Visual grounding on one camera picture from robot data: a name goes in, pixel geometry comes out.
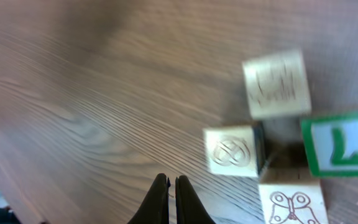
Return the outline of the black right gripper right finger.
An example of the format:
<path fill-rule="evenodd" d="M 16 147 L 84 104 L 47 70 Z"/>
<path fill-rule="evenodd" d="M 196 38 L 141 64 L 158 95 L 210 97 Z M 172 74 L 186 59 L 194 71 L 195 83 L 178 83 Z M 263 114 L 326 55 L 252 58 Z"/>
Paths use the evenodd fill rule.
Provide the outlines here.
<path fill-rule="evenodd" d="M 175 179 L 175 198 L 178 224 L 215 224 L 185 175 Z"/>

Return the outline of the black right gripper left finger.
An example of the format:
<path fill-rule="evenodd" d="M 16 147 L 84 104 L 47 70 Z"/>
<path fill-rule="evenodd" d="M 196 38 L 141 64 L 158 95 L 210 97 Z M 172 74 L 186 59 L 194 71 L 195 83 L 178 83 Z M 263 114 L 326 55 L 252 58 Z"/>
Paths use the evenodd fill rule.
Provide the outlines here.
<path fill-rule="evenodd" d="M 158 174 L 128 224 L 169 224 L 169 187 L 169 178 Z"/>

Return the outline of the red K wooden block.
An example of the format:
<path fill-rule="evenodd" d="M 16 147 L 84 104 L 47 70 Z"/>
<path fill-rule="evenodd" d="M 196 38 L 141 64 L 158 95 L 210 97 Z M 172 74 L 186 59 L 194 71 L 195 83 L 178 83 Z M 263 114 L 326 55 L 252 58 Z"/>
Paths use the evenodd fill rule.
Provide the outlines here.
<path fill-rule="evenodd" d="M 265 163 L 261 124 L 205 128 L 204 147 L 210 173 L 258 178 Z"/>

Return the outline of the plain white wooden block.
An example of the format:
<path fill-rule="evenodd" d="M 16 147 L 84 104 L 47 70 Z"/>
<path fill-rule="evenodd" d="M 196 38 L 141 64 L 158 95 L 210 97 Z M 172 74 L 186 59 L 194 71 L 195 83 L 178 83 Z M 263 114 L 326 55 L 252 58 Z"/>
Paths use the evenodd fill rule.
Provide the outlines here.
<path fill-rule="evenodd" d="M 306 168 L 267 169 L 259 182 L 266 224 L 328 224 L 320 180 Z"/>

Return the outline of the red letter wooden block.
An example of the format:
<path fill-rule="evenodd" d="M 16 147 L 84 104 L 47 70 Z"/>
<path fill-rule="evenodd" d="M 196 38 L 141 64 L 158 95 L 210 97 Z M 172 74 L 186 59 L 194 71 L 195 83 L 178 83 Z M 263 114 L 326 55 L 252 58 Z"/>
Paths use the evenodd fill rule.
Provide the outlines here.
<path fill-rule="evenodd" d="M 302 51 L 266 55 L 242 63 L 249 113 L 262 120 L 312 111 Z"/>

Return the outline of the green top wooden block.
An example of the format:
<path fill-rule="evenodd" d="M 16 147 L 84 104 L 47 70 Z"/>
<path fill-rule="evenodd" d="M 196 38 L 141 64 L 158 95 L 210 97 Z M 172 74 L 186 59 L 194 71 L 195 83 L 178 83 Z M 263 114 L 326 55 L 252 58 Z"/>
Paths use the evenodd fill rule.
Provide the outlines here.
<path fill-rule="evenodd" d="M 358 111 L 303 118 L 300 127 L 313 176 L 358 177 Z"/>

